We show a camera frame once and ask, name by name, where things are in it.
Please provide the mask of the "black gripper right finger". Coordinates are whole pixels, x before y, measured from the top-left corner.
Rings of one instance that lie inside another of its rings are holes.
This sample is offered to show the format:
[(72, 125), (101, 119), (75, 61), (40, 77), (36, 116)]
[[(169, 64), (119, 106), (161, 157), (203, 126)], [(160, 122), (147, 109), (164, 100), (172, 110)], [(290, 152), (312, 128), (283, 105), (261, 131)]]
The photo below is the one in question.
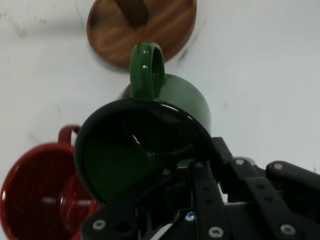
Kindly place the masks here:
[(233, 157), (222, 137), (212, 138), (215, 174), (231, 203), (247, 202), (271, 240), (320, 238), (320, 176), (285, 161), (265, 169)]

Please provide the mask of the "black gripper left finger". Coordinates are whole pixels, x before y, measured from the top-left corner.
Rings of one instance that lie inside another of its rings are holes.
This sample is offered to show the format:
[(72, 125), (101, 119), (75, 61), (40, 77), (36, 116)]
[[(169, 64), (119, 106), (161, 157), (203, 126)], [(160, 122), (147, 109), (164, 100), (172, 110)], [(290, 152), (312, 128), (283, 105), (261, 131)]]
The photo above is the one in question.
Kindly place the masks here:
[(80, 228), (84, 240), (230, 240), (209, 162), (159, 168), (102, 205)]

